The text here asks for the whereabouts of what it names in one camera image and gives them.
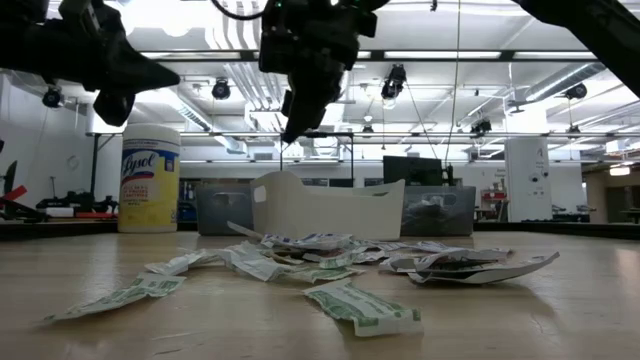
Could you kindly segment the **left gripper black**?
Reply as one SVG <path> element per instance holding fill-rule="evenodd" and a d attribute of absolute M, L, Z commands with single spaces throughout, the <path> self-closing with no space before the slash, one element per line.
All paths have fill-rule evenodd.
<path fill-rule="evenodd" d="M 49 24 L 60 36 L 49 76 L 100 90 L 93 108 L 109 126 L 129 118 L 135 94 L 177 85 L 172 70 L 133 50 L 121 12 L 104 0 L 61 0 L 58 19 Z"/>

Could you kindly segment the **white plastic bin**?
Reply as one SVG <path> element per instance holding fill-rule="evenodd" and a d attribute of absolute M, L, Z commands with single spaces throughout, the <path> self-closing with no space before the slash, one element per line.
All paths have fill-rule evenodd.
<path fill-rule="evenodd" d="M 405 182 L 363 188 L 306 186 L 289 171 L 250 182 L 254 229 L 262 234 L 303 238 L 347 234 L 359 240 L 400 237 Z"/>

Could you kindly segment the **blue stripe bandage packet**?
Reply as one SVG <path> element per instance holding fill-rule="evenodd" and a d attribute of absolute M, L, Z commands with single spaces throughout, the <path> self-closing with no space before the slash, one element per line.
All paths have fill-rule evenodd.
<path fill-rule="evenodd" d="M 315 233 L 302 238 L 288 238 L 280 235 L 267 234 L 262 238 L 261 244 L 269 248 L 279 246 L 293 249 L 328 251 L 344 248 L 351 240 L 352 236 L 349 234 Z"/>

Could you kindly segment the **black overhead light bar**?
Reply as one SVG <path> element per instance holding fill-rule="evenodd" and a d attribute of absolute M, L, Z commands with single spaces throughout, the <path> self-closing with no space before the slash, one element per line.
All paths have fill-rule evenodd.
<path fill-rule="evenodd" d="M 142 54 L 158 62 L 251 62 L 257 50 L 157 50 Z M 595 62 L 589 51 L 579 50 L 361 50 L 358 62 Z"/>

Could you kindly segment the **black vertical pole stand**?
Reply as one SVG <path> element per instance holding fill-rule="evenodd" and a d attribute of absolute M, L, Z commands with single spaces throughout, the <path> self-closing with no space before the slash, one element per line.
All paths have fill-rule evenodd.
<path fill-rule="evenodd" d="M 100 147 L 100 134 L 93 134 L 93 149 L 92 149 L 92 161 L 91 161 L 91 177 L 90 177 L 90 194 L 95 199 L 96 188 L 96 175 L 98 165 L 98 153 Z"/>

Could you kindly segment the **yellow Lysol wipes canister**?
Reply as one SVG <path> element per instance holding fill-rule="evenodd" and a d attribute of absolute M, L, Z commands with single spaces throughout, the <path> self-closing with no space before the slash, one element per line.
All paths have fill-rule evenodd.
<path fill-rule="evenodd" d="M 123 132 L 118 231 L 177 230 L 181 139 L 159 124 L 130 124 Z"/>

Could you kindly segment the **black bench equipment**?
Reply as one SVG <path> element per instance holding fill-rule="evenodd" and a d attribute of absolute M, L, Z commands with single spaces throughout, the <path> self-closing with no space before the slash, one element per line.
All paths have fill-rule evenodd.
<path fill-rule="evenodd" d="M 45 198 L 36 204 L 37 209 L 73 208 L 76 212 L 114 213 L 118 202 L 111 195 L 97 201 L 91 192 L 76 193 L 68 191 L 65 197 Z"/>

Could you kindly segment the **black computer monitor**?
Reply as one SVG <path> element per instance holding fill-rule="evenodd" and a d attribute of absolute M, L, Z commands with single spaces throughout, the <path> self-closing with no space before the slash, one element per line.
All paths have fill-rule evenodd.
<path fill-rule="evenodd" d="M 441 186 L 443 184 L 442 170 L 442 162 L 438 159 L 383 157 L 385 184 L 404 180 L 406 186 Z"/>

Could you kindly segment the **blue storage rack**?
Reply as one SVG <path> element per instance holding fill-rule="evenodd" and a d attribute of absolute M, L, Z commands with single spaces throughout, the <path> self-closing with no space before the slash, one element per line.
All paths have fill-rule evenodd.
<path fill-rule="evenodd" d="M 187 180 L 179 182 L 178 221 L 197 221 L 196 184 Z"/>

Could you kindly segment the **black stand with red part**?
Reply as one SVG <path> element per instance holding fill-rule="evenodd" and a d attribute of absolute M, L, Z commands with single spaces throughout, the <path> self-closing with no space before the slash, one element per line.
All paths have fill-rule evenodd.
<path fill-rule="evenodd" d="M 2 188 L 0 190 L 0 218 L 9 221 L 23 221 L 24 223 L 42 223 L 47 215 L 34 208 L 28 207 L 17 200 L 27 193 L 24 186 L 14 187 L 18 162 L 12 162 L 4 174 L 0 174 Z"/>

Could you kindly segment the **black three-compartment tray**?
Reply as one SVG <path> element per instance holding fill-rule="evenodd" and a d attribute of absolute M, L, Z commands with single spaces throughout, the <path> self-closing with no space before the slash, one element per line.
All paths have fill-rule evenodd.
<path fill-rule="evenodd" d="M 403 237 L 470 236 L 473 233 L 476 188 L 472 186 L 409 186 L 405 188 Z"/>

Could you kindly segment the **red tool shelf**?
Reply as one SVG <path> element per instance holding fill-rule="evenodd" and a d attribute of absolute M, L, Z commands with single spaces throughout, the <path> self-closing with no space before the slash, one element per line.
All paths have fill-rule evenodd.
<path fill-rule="evenodd" d="M 500 221 L 506 211 L 508 196 L 505 191 L 482 190 L 480 192 L 479 220 Z"/>

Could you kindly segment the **red label large white packet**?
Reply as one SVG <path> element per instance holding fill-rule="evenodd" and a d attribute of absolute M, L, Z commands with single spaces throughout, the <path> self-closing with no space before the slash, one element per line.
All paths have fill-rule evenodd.
<path fill-rule="evenodd" d="M 491 284 L 528 275 L 553 263 L 559 257 L 560 253 L 555 252 L 550 256 L 535 256 L 520 262 L 495 263 L 458 270 L 410 272 L 408 276 L 420 284 L 442 281 L 471 285 Z"/>

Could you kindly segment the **black background rig frame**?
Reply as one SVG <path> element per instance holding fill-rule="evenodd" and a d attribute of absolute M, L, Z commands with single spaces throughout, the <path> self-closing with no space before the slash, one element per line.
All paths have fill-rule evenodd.
<path fill-rule="evenodd" d="M 355 184 L 355 140 L 350 132 L 308 131 L 291 143 L 278 139 L 279 169 L 285 165 L 344 167 Z"/>

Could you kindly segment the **silver ceiling air duct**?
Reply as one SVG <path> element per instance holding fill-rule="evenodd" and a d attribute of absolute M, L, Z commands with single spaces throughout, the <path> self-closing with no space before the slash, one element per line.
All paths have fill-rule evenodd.
<path fill-rule="evenodd" d="M 293 84 L 304 96 L 335 102 L 345 96 L 350 76 L 351 71 L 342 63 L 325 61 L 303 66 L 295 74 Z"/>

